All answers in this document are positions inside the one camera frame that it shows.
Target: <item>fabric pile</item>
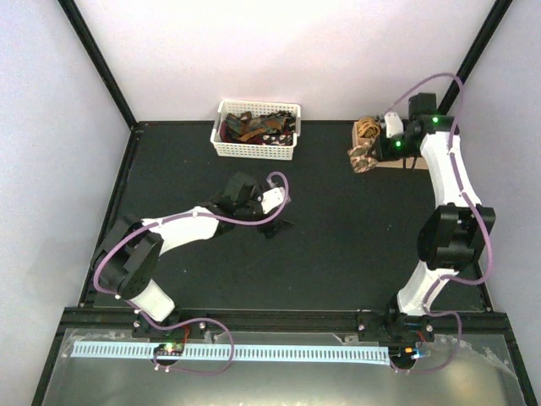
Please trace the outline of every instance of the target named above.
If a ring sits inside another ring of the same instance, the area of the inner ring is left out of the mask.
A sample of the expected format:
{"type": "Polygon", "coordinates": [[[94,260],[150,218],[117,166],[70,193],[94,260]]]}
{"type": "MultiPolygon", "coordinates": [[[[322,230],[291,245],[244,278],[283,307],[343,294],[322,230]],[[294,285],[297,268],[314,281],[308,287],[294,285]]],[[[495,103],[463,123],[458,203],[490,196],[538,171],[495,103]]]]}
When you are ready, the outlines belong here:
{"type": "Polygon", "coordinates": [[[367,172],[378,164],[378,160],[369,155],[370,149],[380,136],[381,127],[372,117],[356,122],[357,133],[353,135],[353,148],[347,152],[349,162],[355,173],[367,172]]]}
{"type": "Polygon", "coordinates": [[[253,145],[291,146],[296,119],[290,112],[273,112],[252,118],[251,112],[240,117],[229,113],[220,127],[223,142],[253,145]]]}

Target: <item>glass panel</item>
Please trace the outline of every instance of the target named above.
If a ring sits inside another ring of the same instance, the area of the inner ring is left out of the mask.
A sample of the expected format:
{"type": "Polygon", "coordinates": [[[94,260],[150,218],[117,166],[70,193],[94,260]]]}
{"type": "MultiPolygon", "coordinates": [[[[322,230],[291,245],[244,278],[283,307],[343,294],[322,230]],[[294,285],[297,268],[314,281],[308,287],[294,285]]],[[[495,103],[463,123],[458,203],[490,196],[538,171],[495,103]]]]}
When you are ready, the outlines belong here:
{"type": "MultiPolygon", "coordinates": [[[[235,337],[238,343],[344,345],[330,334],[244,333],[235,337]]],[[[427,376],[396,374],[380,365],[237,362],[219,376],[200,377],[154,371],[149,360],[70,358],[78,340],[141,341],[130,338],[128,331],[69,331],[47,390],[46,406],[524,404],[501,335],[464,336],[455,361],[427,376]]],[[[414,368],[444,362],[453,340],[436,336],[430,344],[431,355],[414,368]]],[[[348,340],[347,345],[352,344],[355,340],[348,340]]],[[[211,370],[220,365],[190,361],[188,366],[211,370]]]]}

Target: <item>robotic arm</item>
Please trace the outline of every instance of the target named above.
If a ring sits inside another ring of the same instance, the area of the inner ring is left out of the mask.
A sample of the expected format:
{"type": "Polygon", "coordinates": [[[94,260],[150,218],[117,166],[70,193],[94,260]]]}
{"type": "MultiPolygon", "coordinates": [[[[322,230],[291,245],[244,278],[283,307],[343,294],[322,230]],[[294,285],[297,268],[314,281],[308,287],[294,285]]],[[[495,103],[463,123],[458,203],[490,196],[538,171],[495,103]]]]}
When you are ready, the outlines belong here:
{"type": "Polygon", "coordinates": [[[370,152],[379,161],[420,154],[427,162],[434,187],[436,209],[418,235],[419,263],[396,296],[397,314],[426,315],[448,279],[440,279],[440,284],[424,300],[434,282],[444,275],[455,276],[478,261],[484,240],[462,192],[467,192],[489,232],[495,222],[494,210],[481,206],[469,182],[458,131],[452,135],[452,149],[449,149],[452,121],[453,117],[437,113],[435,94],[419,93],[409,100],[406,128],[395,112],[388,112],[385,137],[380,136],[370,152]],[[456,168],[451,164],[451,153],[456,168]]]}
{"type": "MultiPolygon", "coordinates": [[[[237,173],[219,195],[192,210],[162,218],[138,219],[126,216],[119,219],[96,250],[91,266],[97,271],[106,255],[134,230],[156,224],[144,231],[116,252],[101,268],[99,286],[142,309],[155,321],[164,321],[175,308],[174,302],[152,279],[158,257],[181,245],[200,239],[212,239],[234,228],[234,222],[264,220],[287,203],[286,191],[269,181],[259,185],[255,179],[237,173]]],[[[291,223],[282,220],[261,222],[257,227],[266,238],[273,238],[291,223]]]]}

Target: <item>black tabletop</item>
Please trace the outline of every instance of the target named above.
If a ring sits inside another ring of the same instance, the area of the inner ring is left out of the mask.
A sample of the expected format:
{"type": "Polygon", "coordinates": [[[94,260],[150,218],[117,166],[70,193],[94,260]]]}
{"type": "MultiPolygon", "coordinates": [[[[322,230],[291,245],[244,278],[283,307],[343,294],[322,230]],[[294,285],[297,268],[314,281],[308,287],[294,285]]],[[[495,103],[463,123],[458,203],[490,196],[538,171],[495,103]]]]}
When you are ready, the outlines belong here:
{"type": "MultiPolygon", "coordinates": [[[[177,305],[206,309],[383,309],[418,263],[419,229],[434,210],[428,171],[353,173],[349,123],[302,123],[290,162],[218,157],[212,123],[148,123],[118,214],[164,217],[194,207],[242,171],[282,171],[292,229],[267,240],[236,227],[160,258],[155,280],[177,305]]],[[[473,269],[464,277],[475,277],[473,269]]],[[[99,294],[95,306],[117,306],[99,294]]],[[[478,288],[450,283],[436,309],[482,310],[478,288]]]]}

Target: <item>white plastic basket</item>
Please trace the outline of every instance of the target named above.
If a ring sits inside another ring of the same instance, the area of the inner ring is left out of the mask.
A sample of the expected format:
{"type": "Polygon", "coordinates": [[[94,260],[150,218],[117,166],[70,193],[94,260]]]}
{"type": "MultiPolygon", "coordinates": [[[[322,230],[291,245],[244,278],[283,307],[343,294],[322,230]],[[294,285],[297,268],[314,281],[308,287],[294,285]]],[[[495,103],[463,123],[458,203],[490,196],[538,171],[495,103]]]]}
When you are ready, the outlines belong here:
{"type": "Polygon", "coordinates": [[[240,100],[222,100],[218,107],[218,115],[214,122],[210,142],[216,148],[218,156],[236,156],[239,158],[260,158],[260,159],[278,159],[282,161],[291,161],[293,159],[293,150],[297,145],[297,138],[301,134],[301,107],[298,104],[289,103],[267,103],[265,101],[240,101],[240,100]],[[220,126],[228,113],[239,116],[243,112],[251,112],[253,117],[271,112],[292,112],[297,119],[295,123],[295,132],[293,133],[293,143],[290,146],[280,145],[250,145],[233,144],[231,142],[221,142],[220,126]]]}

